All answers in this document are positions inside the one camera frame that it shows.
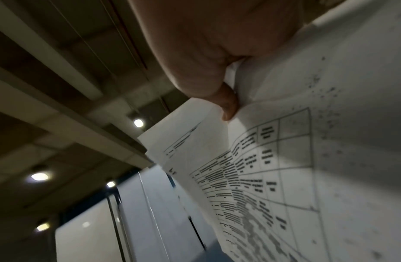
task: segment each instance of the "finger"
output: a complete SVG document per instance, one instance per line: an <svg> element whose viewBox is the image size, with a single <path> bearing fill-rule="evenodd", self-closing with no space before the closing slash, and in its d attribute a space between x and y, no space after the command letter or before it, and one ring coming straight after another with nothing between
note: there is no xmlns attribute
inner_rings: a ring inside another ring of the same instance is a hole
<svg viewBox="0 0 401 262"><path fill-rule="evenodd" d="M239 109L238 97L226 83L222 83L215 94L202 99L219 105L223 110L222 120L224 121L231 120Z"/></svg>

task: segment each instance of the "paper sheet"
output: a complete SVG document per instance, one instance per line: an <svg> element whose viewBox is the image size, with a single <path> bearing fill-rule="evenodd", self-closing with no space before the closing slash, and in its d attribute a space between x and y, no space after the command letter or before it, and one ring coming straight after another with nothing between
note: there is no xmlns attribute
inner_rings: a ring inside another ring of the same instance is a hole
<svg viewBox="0 0 401 262"><path fill-rule="evenodd" d="M200 123L171 127L191 131L184 142L169 130L148 148L223 251L401 261L401 0L348 0L279 54L245 61L236 90L248 105L228 124L200 109Z"/></svg>

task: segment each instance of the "round light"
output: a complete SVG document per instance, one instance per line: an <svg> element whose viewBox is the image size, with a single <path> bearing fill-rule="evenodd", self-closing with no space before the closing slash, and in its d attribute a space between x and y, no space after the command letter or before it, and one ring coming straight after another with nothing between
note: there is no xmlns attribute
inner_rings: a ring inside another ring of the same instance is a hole
<svg viewBox="0 0 401 262"><path fill-rule="evenodd" d="M108 182L108 183L107 183L107 186L110 187L110 188L111 188L111 187L115 187L114 181Z"/></svg>
<svg viewBox="0 0 401 262"><path fill-rule="evenodd" d="M31 175L31 178L35 181L46 181L49 179L49 176L45 173L35 173Z"/></svg>
<svg viewBox="0 0 401 262"><path fill-rule="evenodd" d="M134 124L135 124L137 127L142 127L142 126L144 126L144 123L143 123L143 121L142 121L141 119L136 119L136 120L134 121Z"/></svg>
<svg viewBox="0 0 401 262"><path fill-rule="evenodd" d="M39 225L39 226L36 228L36 230L37 230L38 232L41 232L41 231L47 230L49 227L50 227L50 226L49 226L48 223L43 223L43 224Z"/></svg>

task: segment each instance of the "skin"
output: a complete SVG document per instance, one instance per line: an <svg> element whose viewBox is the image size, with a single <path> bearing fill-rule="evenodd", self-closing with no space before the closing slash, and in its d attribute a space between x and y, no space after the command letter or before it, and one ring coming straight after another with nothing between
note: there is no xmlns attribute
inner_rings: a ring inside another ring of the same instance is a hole
<svg viewBox="0 0 401 262"><path fill-rule="evenodd" d="M223 82L226 67L270 54L303 25L300 0L129 0L172 83L219 105L223 120L239 108Z"/></svg>

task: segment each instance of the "ceiling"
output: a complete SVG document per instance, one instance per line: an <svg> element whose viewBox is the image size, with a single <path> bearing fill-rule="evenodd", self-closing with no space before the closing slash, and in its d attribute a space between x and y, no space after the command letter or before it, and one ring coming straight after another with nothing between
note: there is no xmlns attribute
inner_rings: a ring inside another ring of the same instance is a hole
<svg viewBox="0 0 401 262"><path fill-rule="evenodd" d="M328 10L304 2L308 22ZM0 0L0 245L152 165L137 137L187 99L127 0ZM38 164L51 179L28 183Z"/></svg>

